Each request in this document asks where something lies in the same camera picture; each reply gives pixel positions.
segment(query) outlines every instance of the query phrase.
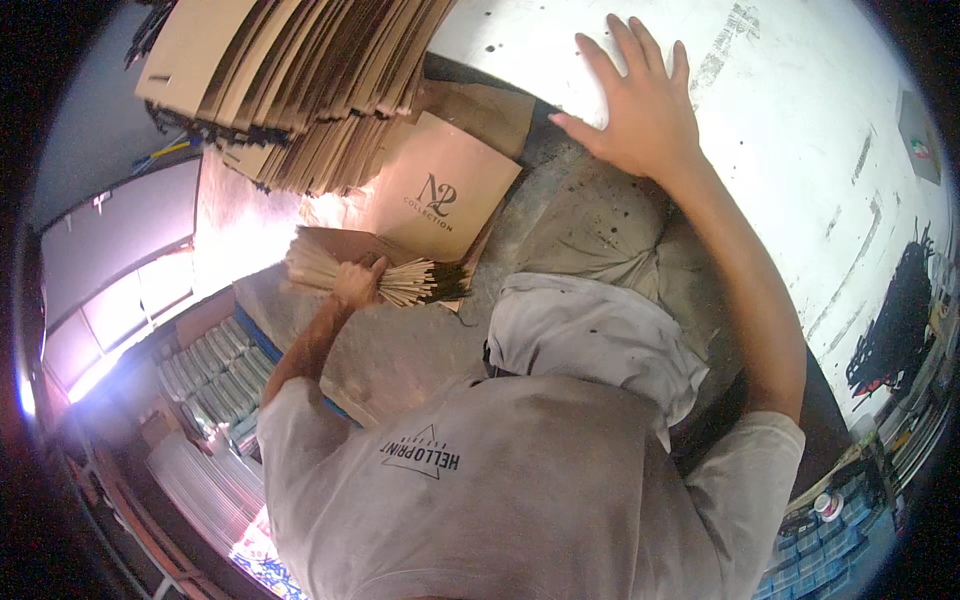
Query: fluorescent light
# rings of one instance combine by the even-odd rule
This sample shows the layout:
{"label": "fluorescent light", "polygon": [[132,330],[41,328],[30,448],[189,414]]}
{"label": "fluorescent light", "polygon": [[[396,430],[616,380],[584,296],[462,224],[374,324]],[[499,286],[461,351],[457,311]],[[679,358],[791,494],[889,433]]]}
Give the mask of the fluorescent light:
{"label": "fluorescent light", "polygon": [[25,371],[20,372],[18,380],[20,388],[20,408],[31,417],[36,414],[36,402],[34,401],[34,385],[30,381]]}
{"label": "fluorescent light", "polygon": [[148,335],[154,331],[154,328],[150,325],[140,328],[136,333],[127,338],[120,344],[117,348],[111,350],[103,356],[100,360],[93,364],[92,367],[86,370],[86,372],[80,376],[80,379],[77,380],[77,383],[70,388],[70,391],[66,393],[67,398],[70,400],[70,403],[79,402],[84,399],[84,396],[89,394],[90,390],[93,389],[95,385],[100,383],[100,380],[107,376],[107,373],[116,366],[117,361],[120,360],[120,357],[124,352],[133,348],[138,342],[142,342]]}

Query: human hand holding sticks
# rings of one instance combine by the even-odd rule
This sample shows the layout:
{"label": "human hand holding sticks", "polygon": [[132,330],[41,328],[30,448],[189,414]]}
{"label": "human hand holding sticks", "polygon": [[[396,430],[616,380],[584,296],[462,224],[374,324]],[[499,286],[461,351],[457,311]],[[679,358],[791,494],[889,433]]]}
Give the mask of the human hand holding sticks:
{"label": "human hand holding sticks", "polygon": [[357,311],[382,300],[377,283],[387,270],[387,257],[367,254],[358,262],[341,263],[331,296],[346,310]]}

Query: t-shirt logo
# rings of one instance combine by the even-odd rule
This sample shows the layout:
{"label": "t-shirt logo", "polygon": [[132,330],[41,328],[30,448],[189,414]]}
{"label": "t-shirt logo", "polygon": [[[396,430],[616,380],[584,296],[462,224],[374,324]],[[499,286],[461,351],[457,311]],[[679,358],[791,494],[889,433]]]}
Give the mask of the t-shirt logo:
{"label": "t-shirt logo", "polygon": [[446,444],[437,441],[436,430],[430,425],[412,438],[386,442],[380,451],[388,454],[381,465],[400,467],[440,479],[441,469],[457,470],[460,455],[446,450]]}

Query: bundle of wooden sticks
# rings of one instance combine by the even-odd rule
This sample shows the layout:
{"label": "bundle of wooden sticks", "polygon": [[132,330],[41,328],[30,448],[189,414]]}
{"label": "bundle of wooden sticks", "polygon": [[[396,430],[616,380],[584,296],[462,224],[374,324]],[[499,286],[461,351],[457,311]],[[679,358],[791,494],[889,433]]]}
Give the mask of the bundle of wooden sticks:
{"label": "bundle of wooden sticks", "polygon": [[[340,263],[333,256],[305,235],[299,235],[290,244],[286,263],[291,288],[309,294],[328,294],[340,269]],[[418,258],[387,269],[377,291],[399,307],[458,300],[467,295],[465,277],[461,265]]]}

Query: wall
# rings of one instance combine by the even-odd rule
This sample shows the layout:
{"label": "wall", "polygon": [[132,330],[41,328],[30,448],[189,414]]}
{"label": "wall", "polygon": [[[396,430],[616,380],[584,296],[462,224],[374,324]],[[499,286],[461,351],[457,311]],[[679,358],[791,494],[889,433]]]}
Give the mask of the wall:
{"label": "wall", "polygon": [[179,134],[160,134],[133,96],[143,60],[123,69],[133,33],[149,13],[134,3],[118,9],[74,75],[37,170],[30,218],[35,228],[129,177],[135,160]]}

